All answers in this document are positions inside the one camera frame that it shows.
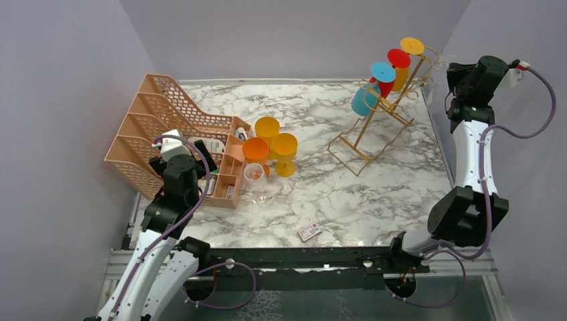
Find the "clear wine glass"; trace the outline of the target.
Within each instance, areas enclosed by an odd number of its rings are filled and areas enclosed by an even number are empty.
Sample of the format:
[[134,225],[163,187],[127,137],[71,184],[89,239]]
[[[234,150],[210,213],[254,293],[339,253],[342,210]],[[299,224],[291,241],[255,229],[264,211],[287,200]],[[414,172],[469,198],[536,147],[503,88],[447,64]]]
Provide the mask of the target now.
[[425,87],[425,102],[432,124],[434,124],[435,117],[444,110],[443,99],[447,94],[446,73],[454,57],[450,53],[438,55],[433,63],[433,70],[430,73],[431,80]]
[[258,163],[248,164],[244,169],[245,194],[255,204],[266,200],[265,185],[267,177],[264,168]]

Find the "orange plastic wine glass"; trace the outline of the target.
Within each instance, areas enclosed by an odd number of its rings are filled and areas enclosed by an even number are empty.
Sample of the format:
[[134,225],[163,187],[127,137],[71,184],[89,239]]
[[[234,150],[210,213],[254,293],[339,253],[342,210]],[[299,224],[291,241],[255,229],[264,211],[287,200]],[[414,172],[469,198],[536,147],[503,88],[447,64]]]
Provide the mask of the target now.
[[243,156],[248,164],[257,163],[260,164],[268,177],[270,174],[270,169],[267,166],[267,160],[269,156],[269,144],[262,137],[251,137],[248,138],[242,147]]

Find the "yellow plastic wine glass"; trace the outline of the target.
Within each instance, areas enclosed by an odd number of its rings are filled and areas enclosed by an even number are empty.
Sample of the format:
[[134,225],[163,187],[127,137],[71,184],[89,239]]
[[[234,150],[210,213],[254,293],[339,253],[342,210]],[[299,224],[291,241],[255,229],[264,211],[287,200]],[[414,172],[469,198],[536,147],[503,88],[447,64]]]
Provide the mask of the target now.
[[264,116],[255,122],[256,136],[264,139],[271,146],[272,140],[279,134],[279,121],[271,116]]

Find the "blue plastic wine glass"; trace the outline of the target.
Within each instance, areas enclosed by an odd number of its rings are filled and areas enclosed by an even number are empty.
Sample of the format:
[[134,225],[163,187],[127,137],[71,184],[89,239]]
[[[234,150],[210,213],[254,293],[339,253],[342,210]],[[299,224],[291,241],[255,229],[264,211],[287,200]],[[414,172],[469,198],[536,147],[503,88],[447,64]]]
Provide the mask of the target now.
[[367,117],[371,113],[371,108],[378,102],[379,97],[382,96],[378,90],[378,85],[371,84],[368,81],[355,93],[351,100],[351,108],[357,115]]

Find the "red white staples box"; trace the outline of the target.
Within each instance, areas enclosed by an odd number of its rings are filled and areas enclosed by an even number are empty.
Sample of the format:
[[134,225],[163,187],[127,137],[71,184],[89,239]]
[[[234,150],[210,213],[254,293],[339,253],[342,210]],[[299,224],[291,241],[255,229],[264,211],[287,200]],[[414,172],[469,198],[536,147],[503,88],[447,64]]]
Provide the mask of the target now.
[[311,223],[308,226],[305,226],[302,229],[300,229],[298,231],[298,236],[302,242],[307,242],[308,240],[321,234],[321,232],[322,230],[318,223]]

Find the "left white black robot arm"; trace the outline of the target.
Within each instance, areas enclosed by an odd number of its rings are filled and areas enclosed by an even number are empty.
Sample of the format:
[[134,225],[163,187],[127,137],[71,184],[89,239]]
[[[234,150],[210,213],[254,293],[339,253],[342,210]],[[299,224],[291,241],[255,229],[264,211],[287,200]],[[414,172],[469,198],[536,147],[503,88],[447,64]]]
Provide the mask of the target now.
[[198,181],[211,181],[217,166],[202,140],[164,134],[155,140],[160,156],[149,160],[163,186],[144,212],[138,243],[113,294],[94,320],[158,320],[183,282],[210,266],[210,245],[180,240],[205,200]]

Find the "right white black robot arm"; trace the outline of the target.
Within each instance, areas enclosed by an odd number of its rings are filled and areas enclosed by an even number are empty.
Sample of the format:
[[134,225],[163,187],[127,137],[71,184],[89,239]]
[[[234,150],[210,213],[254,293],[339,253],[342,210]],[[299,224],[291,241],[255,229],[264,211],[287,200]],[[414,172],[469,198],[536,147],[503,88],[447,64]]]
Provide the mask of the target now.
[[439,248],[465,259],[474,256],[457,252],[458,247],[478,247],[480,253],[487,249],[492,231],[509,210],[491,173],[495,114],[489,105],[508,70],[509,65],[494,56],[483,56],[476,64],[449,64],[453,99],[447,117],[457,156],[454,187],[433,206],[426,226],[391,241],[385,257],[392,271],[415,268]]

